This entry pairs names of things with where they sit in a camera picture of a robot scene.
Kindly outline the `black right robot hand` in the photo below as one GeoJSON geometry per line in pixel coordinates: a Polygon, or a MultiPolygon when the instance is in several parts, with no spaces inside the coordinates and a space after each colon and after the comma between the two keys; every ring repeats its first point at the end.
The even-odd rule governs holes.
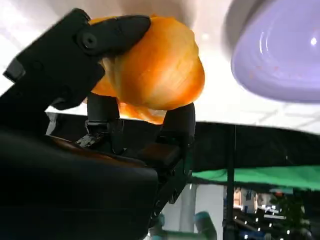
{"type": "Polygon", "coordinates": [[[141,240],[192,173],[193,104],[166,113],[155,142],[123,155],[116,99],[91,94],[103,57],[128,51],[151,20],[89,24],[75,8],[8,65],[0,97],[0,237],[141,240]]]}

